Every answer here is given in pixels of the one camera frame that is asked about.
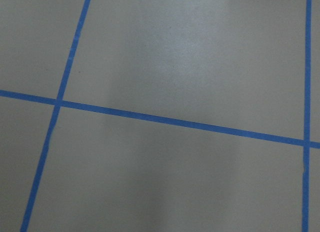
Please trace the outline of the brown table cover mat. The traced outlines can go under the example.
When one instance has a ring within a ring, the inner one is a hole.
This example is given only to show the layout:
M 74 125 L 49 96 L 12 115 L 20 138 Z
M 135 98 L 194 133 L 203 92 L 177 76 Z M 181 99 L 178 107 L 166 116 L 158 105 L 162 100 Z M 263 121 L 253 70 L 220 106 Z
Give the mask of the brown table cover mat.
M 320 0 L 0 0 L 3 232 L 317 232 Z

